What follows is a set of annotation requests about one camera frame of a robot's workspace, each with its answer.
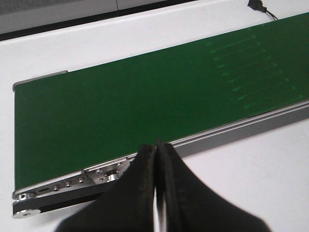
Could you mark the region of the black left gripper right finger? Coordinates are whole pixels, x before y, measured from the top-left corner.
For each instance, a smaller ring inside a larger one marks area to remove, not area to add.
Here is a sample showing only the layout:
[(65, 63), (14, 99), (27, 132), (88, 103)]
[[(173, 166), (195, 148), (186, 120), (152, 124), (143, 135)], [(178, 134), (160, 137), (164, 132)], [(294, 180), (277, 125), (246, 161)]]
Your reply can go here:
[(171, 144), (157, 140), (155, 180), (161, 221), (168, 232), (268, 232), (262, 219), (206, 186)]

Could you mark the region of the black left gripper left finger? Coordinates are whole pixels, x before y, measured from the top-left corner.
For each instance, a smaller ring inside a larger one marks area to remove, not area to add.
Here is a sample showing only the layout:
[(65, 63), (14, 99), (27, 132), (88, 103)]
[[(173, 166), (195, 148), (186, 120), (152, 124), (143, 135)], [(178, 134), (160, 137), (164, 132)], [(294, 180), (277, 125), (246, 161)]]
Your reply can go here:
[(63, 220), (58, 232), (152, 232), (156, 148), (142, 145), (126, 172), (93, 203)]

